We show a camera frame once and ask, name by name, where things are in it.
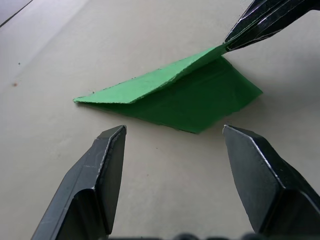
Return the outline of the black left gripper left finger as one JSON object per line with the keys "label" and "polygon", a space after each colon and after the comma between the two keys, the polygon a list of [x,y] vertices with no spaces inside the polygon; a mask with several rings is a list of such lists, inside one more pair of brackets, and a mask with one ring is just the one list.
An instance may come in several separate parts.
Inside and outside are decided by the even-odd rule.
{"label": "black left gripper left finger", "polygon": [[119,199],[127,128],[103,131],[61,181],[34,240],[106,240]]}

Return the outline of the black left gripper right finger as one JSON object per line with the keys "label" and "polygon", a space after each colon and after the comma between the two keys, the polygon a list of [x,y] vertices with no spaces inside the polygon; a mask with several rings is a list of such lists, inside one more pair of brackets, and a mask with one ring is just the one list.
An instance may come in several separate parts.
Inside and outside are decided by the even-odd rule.
{"label": "black left gripper right finger", "polygon": [[234,184],[253,231],[264,240],[318,240],[320,196],[261,135],[225,125]]}

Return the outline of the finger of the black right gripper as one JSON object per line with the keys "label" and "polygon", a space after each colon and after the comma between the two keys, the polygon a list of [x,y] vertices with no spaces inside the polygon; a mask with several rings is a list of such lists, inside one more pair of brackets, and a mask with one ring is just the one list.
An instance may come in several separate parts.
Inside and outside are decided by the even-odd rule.
{"label": "finger of the black right gripper", "polygon": [[[275,30],[284,29],[309,11],[320,9],[319,0],[264,0],[264,1],[286,1],[285,4],[280,6],[276,11],[269,15],[259,25],[259,29],[264,33],[273,33]],[[254,43],[225,43],[228,52],[245,48]]]}
{"label": "finger of the black right gripper", "polygon": [[224,43],[255,43],[282,31],[283,28],[280,28],[274,32],[262,33],[264,30],[259,29],[258,25],[286,2],[286,0],[254,0],[228,33]]}

